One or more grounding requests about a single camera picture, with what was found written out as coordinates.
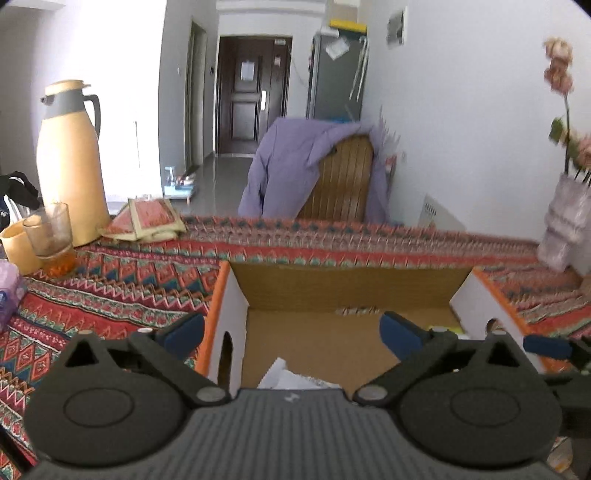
refrigerator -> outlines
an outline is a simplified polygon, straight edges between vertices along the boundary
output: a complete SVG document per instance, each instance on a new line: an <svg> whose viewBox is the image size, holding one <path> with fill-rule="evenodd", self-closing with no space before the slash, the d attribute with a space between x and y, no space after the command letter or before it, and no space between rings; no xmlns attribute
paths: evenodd
<svg viewBox="0 0 591 480"><path fill-rule="evenodd" d="M312 45L310 85L308 92L307 117L336 122L358 121L361 118L363 87L359 94L359 83L367 62L363 62L364 37L345 38L317 34ZM333 47L342 52L343 42L348 51L336 59L327 52ZM351 99L357 73L357 81Z"/></svg>

flower vase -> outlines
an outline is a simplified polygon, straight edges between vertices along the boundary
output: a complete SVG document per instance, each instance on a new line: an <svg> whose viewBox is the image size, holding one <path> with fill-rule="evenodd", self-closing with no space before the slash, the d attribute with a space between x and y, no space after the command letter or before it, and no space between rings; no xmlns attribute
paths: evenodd
<svg viewBox="0 0 591 480"><path fill-rule="evenodd" d="M562 174L546 213L548 228L538 247L538 259L552 270L563 272L569 265L572 247L583 241L590 212L588 185Z"/></svg>

thermos lid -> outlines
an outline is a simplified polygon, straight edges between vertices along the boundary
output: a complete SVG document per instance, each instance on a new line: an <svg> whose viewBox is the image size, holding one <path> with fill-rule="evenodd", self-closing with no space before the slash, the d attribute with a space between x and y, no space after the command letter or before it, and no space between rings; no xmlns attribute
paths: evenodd
<svg viewBox="0 0 591 480"><path fill-rule="evenodd" d="M82 80L62 80L61 82L55 82L48 85L45 88L45 95L56 95L61 92L67 92L69 90L82 90L83 88L89 87Z"/></svg>

thermos handle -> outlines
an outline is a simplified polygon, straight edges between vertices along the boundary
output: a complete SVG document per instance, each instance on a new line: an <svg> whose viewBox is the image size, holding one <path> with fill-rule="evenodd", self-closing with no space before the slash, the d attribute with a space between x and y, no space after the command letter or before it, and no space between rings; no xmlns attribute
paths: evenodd
<svg viewBox="0 0 591 480"><path fill-rule="evenodd" d="M92 102L95 107L95 130L97 138L100 138L100 102L96 95L84 95L85 102Z"/></svg>

yellow cup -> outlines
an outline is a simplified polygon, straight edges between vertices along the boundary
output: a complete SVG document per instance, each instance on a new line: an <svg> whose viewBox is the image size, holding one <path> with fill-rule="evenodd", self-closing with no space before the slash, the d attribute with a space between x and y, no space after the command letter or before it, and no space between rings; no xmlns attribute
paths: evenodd
<svg viewBox="0 0 591 480"><path fill-rule="evenodd" d="M8 261L18 267L21 275L29 275L41 268L41 260L33 252L22 222L23 220L6 227L0 233L0 241Z"/></svg>

